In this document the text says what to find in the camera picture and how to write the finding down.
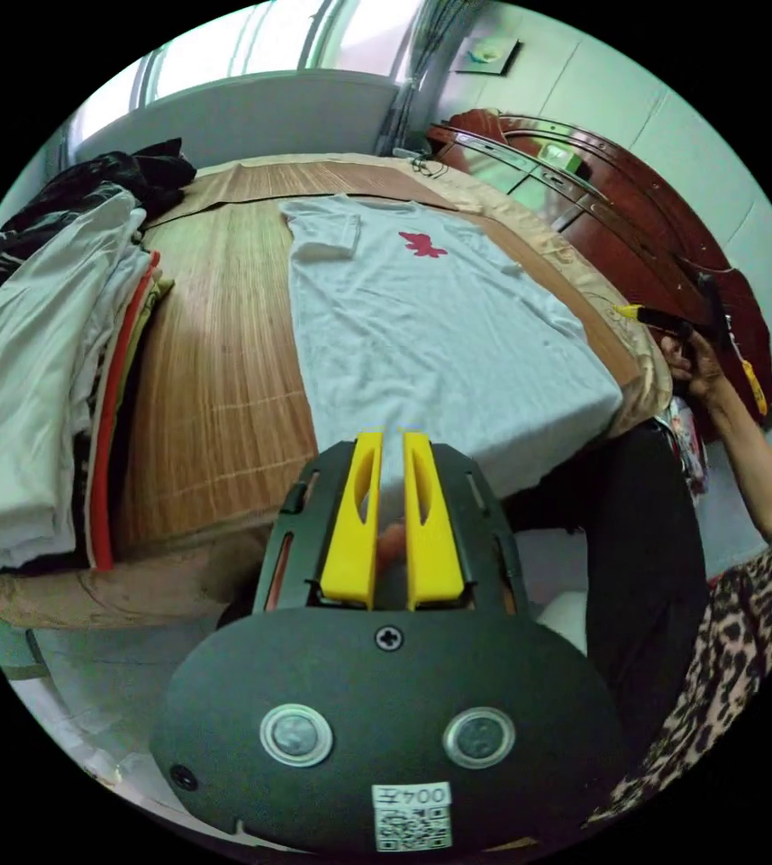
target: white t-shirt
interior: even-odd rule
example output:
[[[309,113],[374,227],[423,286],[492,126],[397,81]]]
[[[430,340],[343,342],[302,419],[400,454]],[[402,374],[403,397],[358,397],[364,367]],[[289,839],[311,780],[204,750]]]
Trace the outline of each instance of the white t-shirt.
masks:
[[[127,190],[79,216],[0,288],[0,565],[76,547],[73,438],[97,353],[149,266]]]
[[[583,325],[476,225],[416,203],[284,202],[295,345],[317,445],[384,427],[381,518],[403,512],[400,431],[534,487],[622,393]]]

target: window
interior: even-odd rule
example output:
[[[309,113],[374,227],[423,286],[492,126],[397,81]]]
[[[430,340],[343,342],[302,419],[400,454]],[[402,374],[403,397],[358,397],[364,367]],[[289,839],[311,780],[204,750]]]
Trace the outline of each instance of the window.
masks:
[[[324,59],[323,65],[391,76],[421,5],[422,0],[355,0],[346,4],[344,15],[336,22],[332,56]],[[344,17],[342,27],[340,17]]]
[[[131,110],[137,72],[144,104],[190,87],[259,72],[345,69],[391,77],[406,68],[406,41],[423,0],[270,0],[183,33],[104,84],[77,112],[71,152]],[[314,21],[313,51],[303,57]]]
[[[100,132],[113,120],[124,117],[131,110],[131,93],[139,65],[140,61],[137,60],[123,72],[119,72],[90,96],[77,111],[70,131],[77,144],[90,138],[95,132]]]

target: green item on shelf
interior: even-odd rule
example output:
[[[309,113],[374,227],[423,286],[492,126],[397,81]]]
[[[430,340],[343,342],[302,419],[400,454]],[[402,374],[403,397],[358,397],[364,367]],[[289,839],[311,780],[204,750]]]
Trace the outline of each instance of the green item on shelf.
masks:
[[[581,158],[573,150],[551,141],[541,149],[539,159],[570,174],[576,174],[581,166]]]

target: white folded shirt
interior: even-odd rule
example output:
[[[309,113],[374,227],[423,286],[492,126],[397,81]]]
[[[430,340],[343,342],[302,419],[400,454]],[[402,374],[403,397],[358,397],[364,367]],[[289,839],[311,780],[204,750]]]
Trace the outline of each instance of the white folded shirt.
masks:
[[[0,565],[76,548],[73,438],[87,427],[100,341],[149,264],[131,241],[144,218],[124,191],[0,288]]]

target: picture frame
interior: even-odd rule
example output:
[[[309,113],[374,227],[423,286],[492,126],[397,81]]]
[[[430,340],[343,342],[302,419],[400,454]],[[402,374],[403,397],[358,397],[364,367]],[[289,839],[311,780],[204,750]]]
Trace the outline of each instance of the picture frame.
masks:
[[[512,36],[469,37],[460,44],[452,72],[505,75],[520,42]]]

